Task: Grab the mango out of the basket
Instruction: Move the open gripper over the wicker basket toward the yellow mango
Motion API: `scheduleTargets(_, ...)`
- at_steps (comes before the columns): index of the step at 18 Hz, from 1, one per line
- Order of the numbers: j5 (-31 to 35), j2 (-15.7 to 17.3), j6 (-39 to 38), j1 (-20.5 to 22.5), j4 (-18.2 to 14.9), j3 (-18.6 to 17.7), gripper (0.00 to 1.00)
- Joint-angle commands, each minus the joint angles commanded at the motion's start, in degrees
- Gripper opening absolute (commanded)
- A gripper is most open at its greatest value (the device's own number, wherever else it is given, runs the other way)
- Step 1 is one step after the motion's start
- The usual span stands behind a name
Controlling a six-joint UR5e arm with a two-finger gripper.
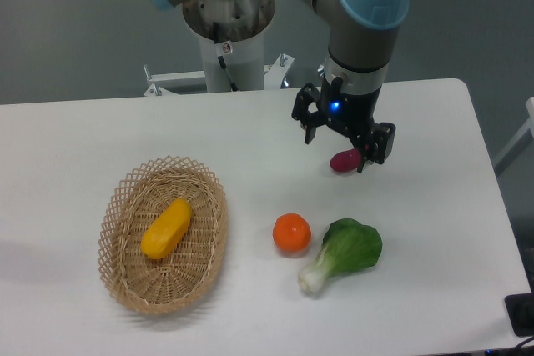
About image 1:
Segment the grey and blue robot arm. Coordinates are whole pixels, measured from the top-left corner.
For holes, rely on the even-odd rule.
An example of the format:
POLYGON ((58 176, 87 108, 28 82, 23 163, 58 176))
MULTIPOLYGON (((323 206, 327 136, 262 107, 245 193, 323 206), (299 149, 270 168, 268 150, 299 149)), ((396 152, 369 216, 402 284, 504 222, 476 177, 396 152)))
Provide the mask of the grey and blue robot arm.
MULTIPOLYGON (((181 7, 201 47, 207 89, 212 93, 265 88, 263 36, 275 0, 151 0, 160 9, 181 7)), ((320 86, 305 84, 291 116, 310 142, 318 127, 348 138, 337 153, 338 173, 382 164, 395 137, 392 123, 373 113, 410 0, 301 0, 330 30, 320 86)))

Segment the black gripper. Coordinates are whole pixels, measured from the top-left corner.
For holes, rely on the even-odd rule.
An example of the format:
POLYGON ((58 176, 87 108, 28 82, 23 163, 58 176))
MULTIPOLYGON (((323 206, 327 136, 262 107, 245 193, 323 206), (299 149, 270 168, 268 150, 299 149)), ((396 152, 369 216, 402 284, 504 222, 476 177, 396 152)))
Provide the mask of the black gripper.
POLYGON ((396 125, 375 123, 375 105, 381 88, 354 95, 341 91, 341 78, 335 78, 335 81, 332 84, 322 78, 320 91, 312 83, 307 83, 296 94, 291 117, 299 121, 305 131, 305 144, 310 144, 316 129, 325 125, 347 137, 359 151, 358 173, 362 173, 366 165, 382 165, 391 154, 396 125), (310 111, 312 105, 317 106, 317 111, 310 111))

